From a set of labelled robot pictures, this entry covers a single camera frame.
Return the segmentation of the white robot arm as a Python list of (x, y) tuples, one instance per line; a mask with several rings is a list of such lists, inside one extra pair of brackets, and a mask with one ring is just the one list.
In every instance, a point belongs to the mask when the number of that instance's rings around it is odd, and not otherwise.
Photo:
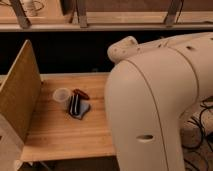
[(108, 48), (105, 110), (121, 171), (185, 171), (180, 124), (213, 96), (213, 32)]

